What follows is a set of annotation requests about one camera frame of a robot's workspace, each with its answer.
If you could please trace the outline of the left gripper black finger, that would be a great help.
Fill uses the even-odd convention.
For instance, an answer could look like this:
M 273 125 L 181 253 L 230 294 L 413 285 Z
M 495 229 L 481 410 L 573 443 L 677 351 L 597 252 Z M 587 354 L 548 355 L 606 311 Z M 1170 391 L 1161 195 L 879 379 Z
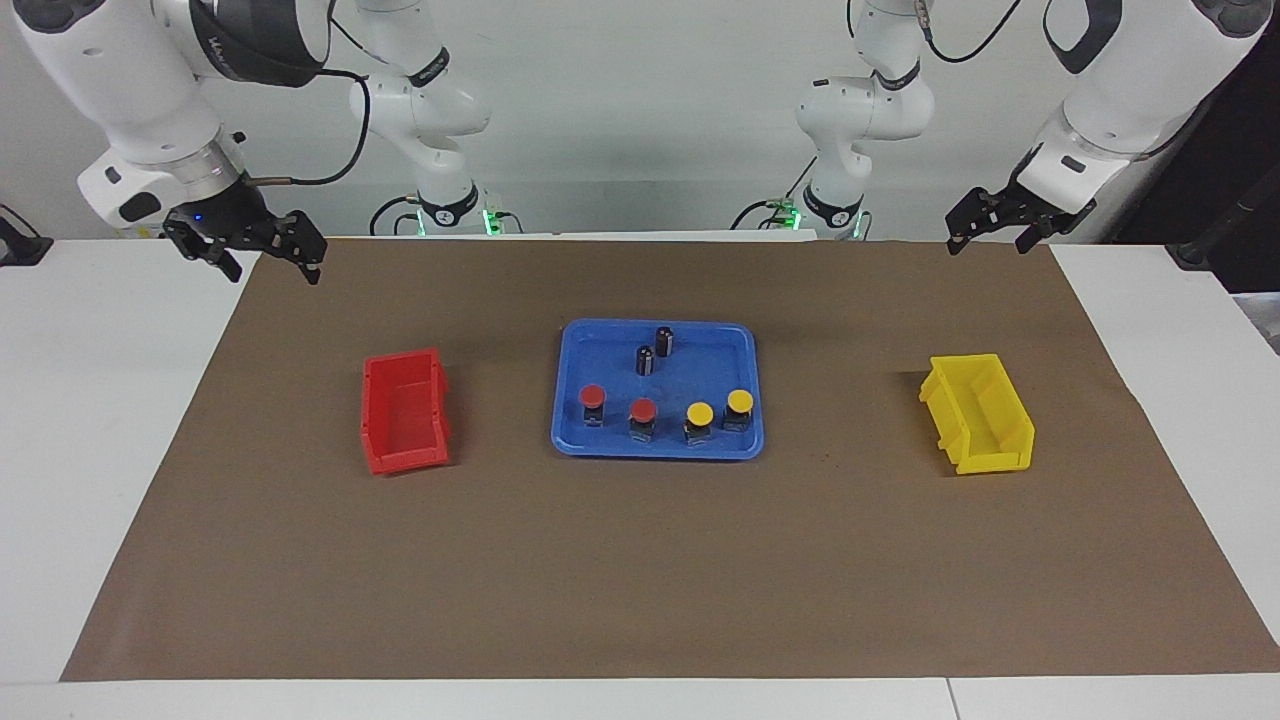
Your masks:
M 996 232 L 1004 227 L 1000 205 L 1001 193 L 992 193 L 982 187 L 972 188 L 945 215 L 948 238 L 948 254 L 959 255 L 974 238 Z
M 1023 220 L 1025 229 L 1015 238 L 1015 249 L 1019 254 L 1028 254 L 1041 241 L 1060 233 L 1062 213 L 1028 211 Z

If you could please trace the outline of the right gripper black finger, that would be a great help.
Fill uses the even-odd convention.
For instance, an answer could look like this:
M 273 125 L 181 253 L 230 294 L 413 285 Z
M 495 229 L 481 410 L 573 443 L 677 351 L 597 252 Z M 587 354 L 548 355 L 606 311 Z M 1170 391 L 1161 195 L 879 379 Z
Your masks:
M 216 268 L 230 283 L 241 281 L 243 268 L 221 241 L 207 241 L 184 222 L 164 222 L 163 234 L 187 261 L 206 263 Z
M 262 236 L 262 254 L 296 266 L 310 286 L 321 278 L 326 249 L 325 236 L 301 210 L 270 219 Z

